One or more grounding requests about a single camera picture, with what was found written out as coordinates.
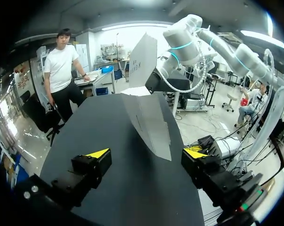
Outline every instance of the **man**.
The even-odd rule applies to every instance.
[[[238,126],[242,126],[246,115],[250,115],[251,122],[254,122],[257,113],[262,112],[263,106],[268,100],[266,95],[267,88],[264,84],[260,85],[260,89],[253,89],[251,92],[246,92],[244,88],[241,89],[246,99],[252,100],[252,103],[239,108]]]
[[[73,114],[70,100],[79,107],[85,100],[80,89],[72,81],[72,63],[85,81],[89,77],[78,61],[74,46],[67,45],[71,37],[69,29],[61,30],[56,39],[57,47],[49,53],[44,65],[44,84],[49,103],[57,105],[63,120],[67,121]]]

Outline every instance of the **red object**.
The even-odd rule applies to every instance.
[[[247,102],[248,102],[247,99],[242,98],[242,100],[241,100],[241,102],[240,102],[240,105],[241,105],[241,106],[247,106]]]

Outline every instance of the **yellow label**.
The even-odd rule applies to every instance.
[[[206,157],[206,156],[208,156],[208,155],[206,155],[206,154],[202,154],[202,153],[198,153],[198,152],[191,151],[191,150],[189,150],[188,148],[184,148],[184,150],[185,150],[189,155],[191,155],[192,158],[194,158],[194,159],[198,159],[198,158],[201,158],[201,157]]]
[[[94,158],[100,158],[105,152],[108,151],[109,148],[107,149],[104,149],[104,150],[101,150],[101,151],[98,151],[98,152],[94,152],[94,153],[91,153],[91,154],[87,154],[85,156],[91,156],[91,157],[94,157]]]

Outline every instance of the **black office chair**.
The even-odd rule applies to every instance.
[[[47,133],[52,129],[46,135],[48,141],[50,140],[50,146],[52,146],[55,135],[59,134],[59,130],[64,126],[64,124],[59,125],[61,120],[59,112],[52,108],[52,111],[46,113],[46,110],[38,101],[37,95],[30,96],[30,91],[26,91],[20,98],[24,102],[22,106],[24,112],[33,120],[39,130]]]

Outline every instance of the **black hair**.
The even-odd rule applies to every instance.
[[[60,30],[57,34],[57,38],[61,35],[71,36],[71,30],[68,28]]]

